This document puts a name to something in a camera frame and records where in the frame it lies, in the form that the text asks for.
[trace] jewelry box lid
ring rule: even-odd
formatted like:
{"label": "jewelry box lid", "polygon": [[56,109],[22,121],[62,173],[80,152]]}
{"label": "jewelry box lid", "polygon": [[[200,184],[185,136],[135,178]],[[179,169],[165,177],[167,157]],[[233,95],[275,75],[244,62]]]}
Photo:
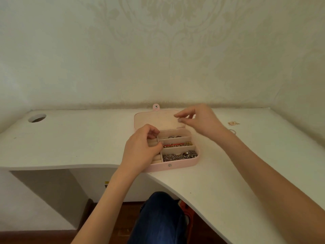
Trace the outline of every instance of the jewelry box lid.
{"label": "jewelry box lid", "polygon": [[158,110],[149,112],[140,112],[134,115],[134,129],[150,124],[158,128],[159,131],[172,130],[185,127],[184,123],[179,123],[174,114],[178,110]]}

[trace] desk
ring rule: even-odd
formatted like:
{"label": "desk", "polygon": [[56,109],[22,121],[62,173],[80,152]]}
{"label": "desk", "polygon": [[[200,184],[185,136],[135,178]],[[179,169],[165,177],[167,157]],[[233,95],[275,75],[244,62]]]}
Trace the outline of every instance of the desk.
{"label": "desk", "polygon": [[[144,109],[38,110],[0,135],[0,168],[116,168]],[[268,108],[214,109],[258,156],[325,209],[325,150]],[[37,123],[36,114],[47,117]],[[189,168],[149,173],[188,203],[227,242],[285,243],[224,151],[191,130],[201,160]]]}

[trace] jeans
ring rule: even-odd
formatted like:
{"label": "jeans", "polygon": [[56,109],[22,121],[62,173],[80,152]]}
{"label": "jeans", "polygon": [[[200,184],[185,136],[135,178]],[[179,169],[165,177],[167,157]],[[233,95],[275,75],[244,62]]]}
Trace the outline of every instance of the jeans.
{"label": "jeans", "polygon": [[182,209],[167,193],[155,192],[144,203],[127,244],[186,244]]}

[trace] forearm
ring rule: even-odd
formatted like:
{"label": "forearm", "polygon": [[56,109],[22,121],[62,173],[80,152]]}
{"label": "forearm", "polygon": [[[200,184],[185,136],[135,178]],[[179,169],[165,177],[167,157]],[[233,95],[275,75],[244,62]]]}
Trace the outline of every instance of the forearm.
{"label": "forearm", "polygon": [[71,244],[107,244],[122,202],[136,175],[119,167],[113,174],[97,206]]}
{"label": "forearm", "polygon": [[214,138],[289,243],[324,243],[325,211],[237,136],[225,130]]}

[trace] person's right arm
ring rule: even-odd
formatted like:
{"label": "person's right arm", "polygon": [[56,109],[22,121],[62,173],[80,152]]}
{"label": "person's right arm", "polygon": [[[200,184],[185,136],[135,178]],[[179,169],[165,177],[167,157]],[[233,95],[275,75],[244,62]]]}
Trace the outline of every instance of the person's right arm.
{"label": "person's right arm", "polygon": [[288,243],[325,243],[325,211],[224,127],[210,107],[199,104],[175,117],[227,153]]}

